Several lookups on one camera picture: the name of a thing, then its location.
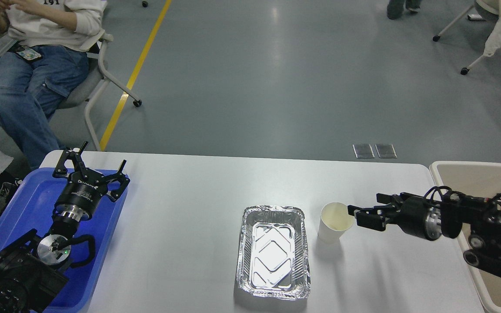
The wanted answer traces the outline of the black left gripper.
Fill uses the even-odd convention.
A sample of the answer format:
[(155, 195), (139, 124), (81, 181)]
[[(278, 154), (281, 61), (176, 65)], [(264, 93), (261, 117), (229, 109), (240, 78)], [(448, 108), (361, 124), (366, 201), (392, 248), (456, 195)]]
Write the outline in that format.
[[(117, 172), (104, 176), (103, 173), (88, 169), (81, 158), (88, 141), (75, 150), (63, 150), (52, 176), (66, 178), (67, 183), (54, 204), (54, 216), (67, 216), (77, 221), (90, 220), (103, 195), (115, 203), (123, 195), (130, 179), (123, 172), (127, 161), (124, 159)], [(74, 171), (69, 173), (65, 162), (70, 160)], [(110, 184), (118, 182), (114, 190)]]

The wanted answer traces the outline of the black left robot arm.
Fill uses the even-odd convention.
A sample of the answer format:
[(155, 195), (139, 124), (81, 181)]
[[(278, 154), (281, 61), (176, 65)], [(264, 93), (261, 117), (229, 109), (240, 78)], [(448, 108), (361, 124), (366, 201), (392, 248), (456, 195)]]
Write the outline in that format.
[(127, 161), (88, 168), (65, 150), (30, 173), (0, 218), (0, 313), (72, 313), (92, 294), (126, 199)]

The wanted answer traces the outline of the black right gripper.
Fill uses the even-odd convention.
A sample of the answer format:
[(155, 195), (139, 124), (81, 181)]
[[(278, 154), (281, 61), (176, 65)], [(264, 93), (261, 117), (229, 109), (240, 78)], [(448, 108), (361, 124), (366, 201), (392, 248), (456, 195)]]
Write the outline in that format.
[[(377, 193), (376, 199), (384, 205), (347, 207), (348, 214), (354, 216), (358, 226), (383, 232), (387, 224), (394, 223), (404, 233), (421, 239), (437, 240), (442, 235), (440, 209), (426, 199), (407, 192), (391, 195)], [(401, 206), (398, 213), (396, 206)]]

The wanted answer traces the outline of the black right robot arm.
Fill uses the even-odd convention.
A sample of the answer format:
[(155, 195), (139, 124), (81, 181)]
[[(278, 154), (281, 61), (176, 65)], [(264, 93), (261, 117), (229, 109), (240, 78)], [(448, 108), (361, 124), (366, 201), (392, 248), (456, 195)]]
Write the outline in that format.
[(348, 206), (358, 226), (383, 232), (388, 224), (396, 224), (406, 234), (437, 240), (457, 238), (468, 224), (471, 248), (463, 253), (465, 262), (501, 278), (501, 192), (475, 197), (449, 186), (434, 186), (423, 196), (406, 192), (376, 196), (377, 206)]

